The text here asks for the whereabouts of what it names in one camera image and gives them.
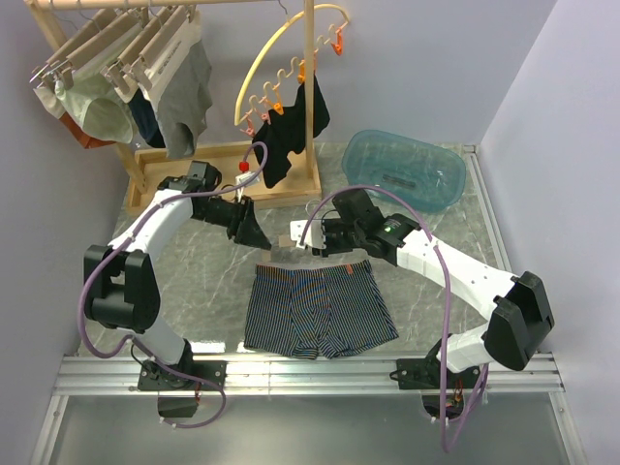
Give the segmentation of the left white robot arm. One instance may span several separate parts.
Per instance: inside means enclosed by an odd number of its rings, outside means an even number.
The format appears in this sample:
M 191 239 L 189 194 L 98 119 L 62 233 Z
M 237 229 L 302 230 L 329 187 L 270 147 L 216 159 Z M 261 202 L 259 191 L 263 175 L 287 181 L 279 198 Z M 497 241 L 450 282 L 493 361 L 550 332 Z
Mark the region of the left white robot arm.
M 197 220 L 224 229 L 237 245 L 270 250 L 254 201 L 244 192 L 257 181 L 247 171 L 233 186 L 222 188 L 222 174 L 207 162 L 193 162 L 182 176 L 162 180 L 149 206 L 128 230 L 107 245 L 92 245 L 83 259 L 84 284 L 78 298 L 77 326 L 81 342 L 99 358 L 112 358 L 95 348 L 86 331 L 89 321 L 123 332 L 122 340 L 140 348 L 161 367 L 161 378 L 174 389 L 194 382 L 196 366 L 190 343 L 161 317 L 161 294 L 154 263 L 176 231 Z

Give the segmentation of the navy striped underwear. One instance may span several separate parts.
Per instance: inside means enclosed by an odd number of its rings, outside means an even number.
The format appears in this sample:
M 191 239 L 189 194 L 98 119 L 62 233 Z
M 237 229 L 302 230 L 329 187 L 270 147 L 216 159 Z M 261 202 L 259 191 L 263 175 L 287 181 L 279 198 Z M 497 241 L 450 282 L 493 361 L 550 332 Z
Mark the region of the navy striped underwear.
M 259 264 L 244 348 L 283 357 L 353 357 L 399 337 L 371 263 Z

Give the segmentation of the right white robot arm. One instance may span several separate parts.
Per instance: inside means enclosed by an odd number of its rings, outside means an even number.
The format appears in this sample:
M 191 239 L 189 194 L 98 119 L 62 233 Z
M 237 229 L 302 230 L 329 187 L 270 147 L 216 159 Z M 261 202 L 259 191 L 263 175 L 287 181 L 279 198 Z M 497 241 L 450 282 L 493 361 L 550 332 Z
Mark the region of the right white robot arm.
M 456 296 L 478 312 L 483 325 L 441 336 L 426 365 L 434 385 L 448 387 L 461 372 L 490 362 L 524 370 L 554 327 L 543 280 L 530 271 L 515 275 L 466 255 L 434 236 L 414 212 L 384 215 L 369 190 L 358 185 L 331 194 L 328 201 L 337 217 L 309 218 L 291 229 L 292 239 L 324 257 L 361 249 L 427 278 L 447 297 Z

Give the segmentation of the beige clip hanger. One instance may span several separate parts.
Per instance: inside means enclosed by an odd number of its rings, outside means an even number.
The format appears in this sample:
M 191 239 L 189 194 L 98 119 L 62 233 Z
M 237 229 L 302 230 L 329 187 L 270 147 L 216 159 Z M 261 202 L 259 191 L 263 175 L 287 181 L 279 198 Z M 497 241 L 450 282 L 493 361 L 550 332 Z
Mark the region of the beige clip hanger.
M 272 262 L 278 254 L 284 251 L 311 252 L 313 248 L 297 248 L 290 240 L 290 223 L 296 220 L 306 220 L 306 226 L 312 220 L 328 218 L 329 210 L 319 206 L 318 199 L 311 199 L 304 206 L 279 206 L 269 209 L 262 219 L 263 230 L 271 241 L 271 249 L 261 252 L 264 262 Z

